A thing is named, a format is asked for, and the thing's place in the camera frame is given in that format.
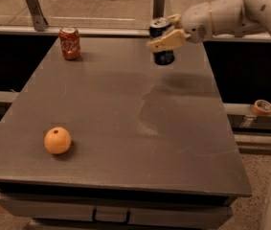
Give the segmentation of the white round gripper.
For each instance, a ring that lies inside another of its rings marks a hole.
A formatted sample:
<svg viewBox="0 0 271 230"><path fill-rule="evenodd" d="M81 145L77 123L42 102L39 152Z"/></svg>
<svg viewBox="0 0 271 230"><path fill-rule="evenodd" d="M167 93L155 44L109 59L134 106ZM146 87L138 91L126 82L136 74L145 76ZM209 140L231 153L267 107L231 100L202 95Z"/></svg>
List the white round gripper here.
<svg viewBox="0 0 271 230"><path fill-rule="evenodd" d="M182 15L172 14L167 17L167 20L174 30L155 37L147 43L148 49L153 53L174 50L181 47L187 40L191 43L200 43L213 35L208 2L188 8Z"/></svg>

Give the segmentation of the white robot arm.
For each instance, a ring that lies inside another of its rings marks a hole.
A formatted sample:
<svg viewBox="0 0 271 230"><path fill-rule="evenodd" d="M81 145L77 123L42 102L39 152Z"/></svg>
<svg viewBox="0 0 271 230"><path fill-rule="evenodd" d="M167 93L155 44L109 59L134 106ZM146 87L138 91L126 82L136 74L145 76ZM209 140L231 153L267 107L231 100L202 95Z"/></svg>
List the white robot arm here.
<svg viewBox="0 0 271 230"><path fill-rule="evenodd" d="M216 35L271 35L271 0L204 2L152 23L165 28L147 44L154 53L179 48L186 42L208 41Z"/></svg>

